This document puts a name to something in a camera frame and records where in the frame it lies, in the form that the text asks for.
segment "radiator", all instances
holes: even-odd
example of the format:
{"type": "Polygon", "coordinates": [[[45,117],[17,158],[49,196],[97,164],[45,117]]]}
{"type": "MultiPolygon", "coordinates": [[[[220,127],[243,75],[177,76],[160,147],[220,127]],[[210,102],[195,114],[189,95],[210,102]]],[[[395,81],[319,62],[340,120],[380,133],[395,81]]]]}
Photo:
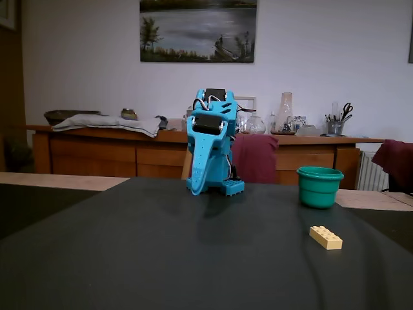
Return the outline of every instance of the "radiator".
{"type": "Polygon", "coordinates": [[[359,191],[381,191],[388,188],[388,174],[379,165],[372,163],[374,155],[374,152],[361,152],[359,191]]]}

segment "metal cup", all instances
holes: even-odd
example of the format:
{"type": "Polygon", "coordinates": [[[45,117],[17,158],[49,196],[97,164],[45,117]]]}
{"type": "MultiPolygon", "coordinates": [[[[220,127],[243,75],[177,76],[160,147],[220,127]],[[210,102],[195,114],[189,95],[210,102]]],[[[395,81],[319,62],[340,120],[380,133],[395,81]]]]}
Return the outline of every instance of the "metal cup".
{"type": "Polygon", "coordinates": [[[344,123],[342,121],[329,121],[327,122],[327,134],[341,136],[343,127],[344,123]]]}

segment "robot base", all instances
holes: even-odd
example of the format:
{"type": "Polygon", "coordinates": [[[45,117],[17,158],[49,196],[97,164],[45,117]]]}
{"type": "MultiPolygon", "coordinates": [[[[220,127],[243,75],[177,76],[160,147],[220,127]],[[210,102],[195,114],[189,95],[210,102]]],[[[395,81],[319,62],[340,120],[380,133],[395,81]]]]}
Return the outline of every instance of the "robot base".
{"type": "MultiPolygon", "coordinates": [[[[209,187],[219,187],[219,189],[225,196],[232,196],[243,192],[244,186],[244,181],[241,180],[224,180],[222,181],[222,183],[217,184],[205,182],[205,185],[201,192],[206,192],[209,187]]],[[[191,178],[186,179],[186,187],[189,190],[192,188],[191,178]]]]}

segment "yellow lego brick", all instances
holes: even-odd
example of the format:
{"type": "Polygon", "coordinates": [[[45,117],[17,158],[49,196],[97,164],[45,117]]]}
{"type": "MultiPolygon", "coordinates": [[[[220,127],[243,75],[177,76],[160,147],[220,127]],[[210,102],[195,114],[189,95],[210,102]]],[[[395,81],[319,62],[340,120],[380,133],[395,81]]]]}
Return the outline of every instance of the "yellow lego brick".
{"type": "Polygon", "coordinates": [[[324,226],[311,226],[310,236],[327,250],[340,250],[343,245],[342,239],[324,226]]]}

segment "dark red cloth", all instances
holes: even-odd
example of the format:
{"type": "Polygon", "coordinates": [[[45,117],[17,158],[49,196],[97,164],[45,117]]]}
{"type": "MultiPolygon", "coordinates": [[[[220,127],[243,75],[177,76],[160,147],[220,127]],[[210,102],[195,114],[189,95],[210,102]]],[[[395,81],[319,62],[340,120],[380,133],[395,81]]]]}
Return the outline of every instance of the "dark red cloth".
{"type": "Polygon", "coordinates": [[[278,139],[267,134],[239,134],[232,145],[232,164],[247,183],[274,183],[278,139]]]}
{"type": "Polygon", "coordinates": [[[413,192],[413,143],[385,140],[372,159],[405,192],[413,192]]]}

